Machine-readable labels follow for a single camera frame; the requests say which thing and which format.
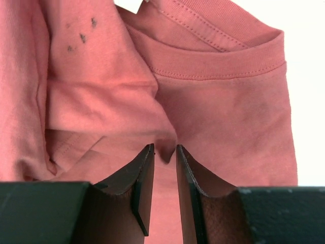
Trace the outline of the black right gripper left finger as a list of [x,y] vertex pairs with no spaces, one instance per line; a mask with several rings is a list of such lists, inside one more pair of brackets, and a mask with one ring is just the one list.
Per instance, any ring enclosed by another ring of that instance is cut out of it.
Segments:
[[143,243],[149,234],[154,146],[91,184],[1,183],[1,243]]

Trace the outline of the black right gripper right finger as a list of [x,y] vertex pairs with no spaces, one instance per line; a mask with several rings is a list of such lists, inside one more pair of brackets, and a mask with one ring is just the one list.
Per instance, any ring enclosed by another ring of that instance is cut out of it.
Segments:
[[236,187],[176,149],[184,243],[324,243],[324,187]]

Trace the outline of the salmon pink t shirt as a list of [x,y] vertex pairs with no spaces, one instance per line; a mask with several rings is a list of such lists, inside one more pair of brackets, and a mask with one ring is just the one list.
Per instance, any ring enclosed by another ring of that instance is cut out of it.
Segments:
[[156,149],[147,243],[182,243],[182,144],[236,186],[296,186],[284,33],[232,1],[1,1],[1,180],[96,183]]

